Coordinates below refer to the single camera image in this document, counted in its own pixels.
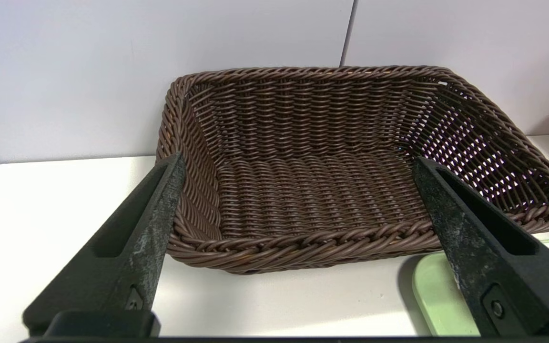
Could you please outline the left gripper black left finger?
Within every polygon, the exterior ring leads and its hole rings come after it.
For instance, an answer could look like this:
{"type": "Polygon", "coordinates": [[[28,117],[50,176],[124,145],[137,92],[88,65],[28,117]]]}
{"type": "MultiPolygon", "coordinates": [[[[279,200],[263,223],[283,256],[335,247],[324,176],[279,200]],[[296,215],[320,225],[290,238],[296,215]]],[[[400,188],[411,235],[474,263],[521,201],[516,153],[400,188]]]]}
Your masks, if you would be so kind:
{"type": "Polygon", "coordinates": [[[157,337],[151,308],[177,206],[185,162],[158,162],[29,304],[30,337],[157,337]]]}

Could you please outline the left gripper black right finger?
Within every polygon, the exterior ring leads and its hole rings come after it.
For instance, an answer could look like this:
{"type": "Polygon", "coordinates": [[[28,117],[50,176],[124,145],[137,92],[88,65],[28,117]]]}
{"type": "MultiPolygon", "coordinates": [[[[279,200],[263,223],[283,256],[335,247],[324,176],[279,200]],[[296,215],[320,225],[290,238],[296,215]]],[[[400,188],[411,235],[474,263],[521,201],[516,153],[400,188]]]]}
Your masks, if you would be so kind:
{"type": "Polygon", "coordinates": [[[549,336],[549,248],[446,167],[413,180],[481,336],[549,336]]]}

